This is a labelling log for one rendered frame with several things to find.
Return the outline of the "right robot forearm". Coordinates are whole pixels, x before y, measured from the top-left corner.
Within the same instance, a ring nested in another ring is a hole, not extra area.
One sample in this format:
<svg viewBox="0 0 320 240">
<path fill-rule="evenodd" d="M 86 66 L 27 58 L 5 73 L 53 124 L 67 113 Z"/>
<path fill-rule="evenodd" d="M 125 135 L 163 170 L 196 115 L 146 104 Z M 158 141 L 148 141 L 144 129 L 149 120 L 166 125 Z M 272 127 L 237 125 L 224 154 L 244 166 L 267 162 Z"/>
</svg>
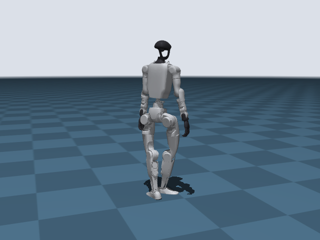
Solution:
<svg viewBox="0 0 320 240">
<path fill-rule="evenodd" d="M 180 117 L 182 118 L 182 114 L 185 114 L 186 118 L 188 118 L 189 114 L 187 113 L 187 107 L 185 105 L 185 92 L 183 89 L 179 90 L 179 98 L 177 98 L 178 108 L 180 111 Z"/>
</svg>

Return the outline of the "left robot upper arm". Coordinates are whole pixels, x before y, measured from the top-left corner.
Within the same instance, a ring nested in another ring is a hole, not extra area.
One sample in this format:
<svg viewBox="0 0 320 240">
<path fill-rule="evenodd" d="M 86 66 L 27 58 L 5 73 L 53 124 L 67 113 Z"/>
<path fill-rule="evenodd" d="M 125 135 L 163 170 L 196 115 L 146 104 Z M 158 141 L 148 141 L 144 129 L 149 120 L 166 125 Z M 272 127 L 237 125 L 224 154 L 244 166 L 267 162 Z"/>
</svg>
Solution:
<svg viewBox="0 0 320 240">
<path fill-rule="evenodd" d="M 148 90 L 147 90 L 147 77 L 148 77 L 148 66 L 149 65 L 144 65 L 142 67 L 142 93 L 145 95 L 149 95 Z"/>
</svg>

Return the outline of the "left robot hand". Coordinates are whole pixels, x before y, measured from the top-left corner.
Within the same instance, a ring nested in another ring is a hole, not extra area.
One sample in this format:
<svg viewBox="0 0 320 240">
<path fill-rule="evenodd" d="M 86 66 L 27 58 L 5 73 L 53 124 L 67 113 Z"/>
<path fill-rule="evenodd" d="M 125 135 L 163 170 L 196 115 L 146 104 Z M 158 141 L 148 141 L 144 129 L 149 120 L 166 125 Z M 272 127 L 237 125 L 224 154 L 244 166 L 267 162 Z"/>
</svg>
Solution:
<svg viewBox="0 0 320 240">
<path fill-rule="evenodd" d="M 139 123 L 138 123 L 138 128 L 142 131 L 143 128 L 144 128 L 144 126 L 145 126 L 145 125 L 143 125 L 143 124 L 141 123 L 141 121 L 140 121 L 141 116 L 143 115 L 143 110 L 142 110 L 142 109 L 140 110 L 140 114 L 139 114 L 139 115 L 140 115 L 140 118 L 139 118 L 139 121 L 138 121 L 138 122 L 139 122 Z"/>
</svg>

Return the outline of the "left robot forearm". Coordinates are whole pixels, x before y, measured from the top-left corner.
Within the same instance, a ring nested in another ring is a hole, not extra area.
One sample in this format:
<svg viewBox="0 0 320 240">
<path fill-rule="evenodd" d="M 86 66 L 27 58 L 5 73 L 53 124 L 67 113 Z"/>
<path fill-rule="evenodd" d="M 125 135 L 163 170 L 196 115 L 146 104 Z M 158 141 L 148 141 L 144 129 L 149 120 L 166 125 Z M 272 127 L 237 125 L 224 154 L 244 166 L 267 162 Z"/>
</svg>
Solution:
<svg viewBox="0 0 320 240">
<path fill-rule="evenodd" d="M 140 110 L 143 110 L 143 115 L 147 113 L 148 109 L 148 100 L 149 96 L 146 94 L 143 94 L 143 91 L 141 92 L 141 105 L 140 105 Z M 140 112 L 140 111 L 139 111 Z"/>
</svg>

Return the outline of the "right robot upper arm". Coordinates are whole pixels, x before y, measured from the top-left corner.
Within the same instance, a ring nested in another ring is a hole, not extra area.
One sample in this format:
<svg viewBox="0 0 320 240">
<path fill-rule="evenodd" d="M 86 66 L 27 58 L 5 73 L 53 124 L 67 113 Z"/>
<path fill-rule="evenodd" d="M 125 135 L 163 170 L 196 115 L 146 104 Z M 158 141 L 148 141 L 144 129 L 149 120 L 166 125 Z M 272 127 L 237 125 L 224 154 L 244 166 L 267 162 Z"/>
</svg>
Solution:
<svg viewBox="0 0 320 240">
<path fill-rule="evenodd" d="M 181 69 L 178 66 L 168 65 L 168 71 L 172 75 L 172 84 L 174 89 L 174 96 L 179 98 L 179 90 L 181 86 Z"/>
</svg>

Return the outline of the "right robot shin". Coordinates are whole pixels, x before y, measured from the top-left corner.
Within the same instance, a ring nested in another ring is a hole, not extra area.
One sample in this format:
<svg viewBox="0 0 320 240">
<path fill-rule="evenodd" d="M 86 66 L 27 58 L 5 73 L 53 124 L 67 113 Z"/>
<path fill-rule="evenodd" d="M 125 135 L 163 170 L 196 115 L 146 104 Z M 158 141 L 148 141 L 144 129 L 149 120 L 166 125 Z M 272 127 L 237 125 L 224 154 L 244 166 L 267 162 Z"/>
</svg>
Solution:
<svg viewBox="0 0 320 240">
<path fill-rule="evenodd" d="M 172 156 L 169 152 L 165 152 L 162 156 L 161 173 L 160 173 L 162 174 L 161 188 L 160 188 L 161 190 L 166 189 L 168 180 L 173 170 L 175 157 L 174 157 L 174 160 L 172 160 Z"/>
</svg>

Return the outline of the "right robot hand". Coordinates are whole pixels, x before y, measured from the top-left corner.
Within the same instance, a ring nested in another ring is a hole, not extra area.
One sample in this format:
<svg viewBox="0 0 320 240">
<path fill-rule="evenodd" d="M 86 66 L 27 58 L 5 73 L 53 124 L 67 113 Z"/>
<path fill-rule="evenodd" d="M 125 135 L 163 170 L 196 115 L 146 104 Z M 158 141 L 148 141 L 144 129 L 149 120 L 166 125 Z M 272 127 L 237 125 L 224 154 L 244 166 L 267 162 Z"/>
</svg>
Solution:
<svg viewBox="0 0 320 240">
<path fill-rule="evenodd" d="M 190 125 L 188 121 L 188 117 L 186 118 L 186 115 L 184 113 L 181 114 L 182 121 L 184 121 L 184 128 L 185 133 L 182 135 L 183 137 L 186 137 L 190 133 Z"/>
</svg>

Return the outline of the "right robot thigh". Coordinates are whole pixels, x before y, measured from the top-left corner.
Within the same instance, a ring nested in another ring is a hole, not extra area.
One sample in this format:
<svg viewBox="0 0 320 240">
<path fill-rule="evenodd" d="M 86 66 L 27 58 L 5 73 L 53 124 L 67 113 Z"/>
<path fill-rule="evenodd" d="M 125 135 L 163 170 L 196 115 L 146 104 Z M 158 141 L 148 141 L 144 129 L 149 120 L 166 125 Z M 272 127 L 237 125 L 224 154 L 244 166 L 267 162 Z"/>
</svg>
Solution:
<svg viewBox="0 0 320 240">
<path fill-rule="evenodd" d="M 165 150 L 164 153 L 170 153 L 172 156 L 172 160 L 175 157 L 180 140 L 180 131 L 179 131 L 179 124 L 178 120 L 174 115 L 163 113 L 161 116 L 162 124 L 164 127 L 167 128 L 166 136 L 167 136 L 167 143 L 169 146 L 168 150 Z M 162 157 L 163 157 L 162 154 Z"/>
</svg>

